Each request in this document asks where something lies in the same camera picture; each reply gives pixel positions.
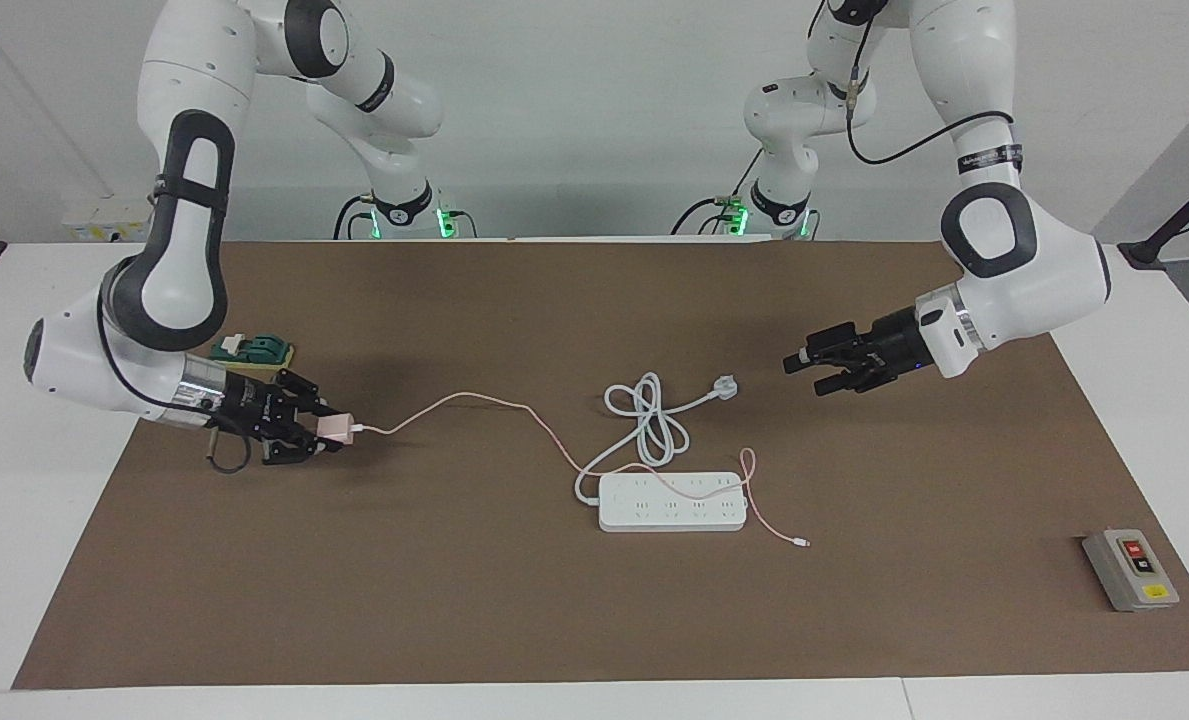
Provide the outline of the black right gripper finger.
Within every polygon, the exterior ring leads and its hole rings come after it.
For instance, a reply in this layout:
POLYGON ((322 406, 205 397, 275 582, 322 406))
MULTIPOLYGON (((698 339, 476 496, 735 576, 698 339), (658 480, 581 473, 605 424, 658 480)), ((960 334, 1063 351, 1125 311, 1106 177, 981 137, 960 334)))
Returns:
POLYGON ((284 402, 289 406, 296 408, 298 413, 312 413, 314 416, 333 415, 333 409, 320 396, 317 384, 292 373, 292 370, 278 370, 277 389, 287 397, 284 402))
POLYGON ((264 438, 264 465, 301 465, 319 454, 341 451, 342 442, 321 438, 312 432, 300 432, 292 438, 264 438))

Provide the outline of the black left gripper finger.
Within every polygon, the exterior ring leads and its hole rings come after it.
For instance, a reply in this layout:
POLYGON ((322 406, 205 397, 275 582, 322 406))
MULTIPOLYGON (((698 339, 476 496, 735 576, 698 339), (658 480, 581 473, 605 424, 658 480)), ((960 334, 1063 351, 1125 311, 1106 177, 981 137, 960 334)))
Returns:
POLYGON ((814 381, 814 394, 824 397, 842 391, 866 393, 879 386, 879 370, 873 366, 860 366, 855 370, 842 370, 838 374, 814 381))
POLYGON ((782 361, 785 373, 798 373, 810 366, 837 366, 849 368, 855 364, 855 347, 858 331, 854 322, 845 322, 805 337, 804 345, 782 361))

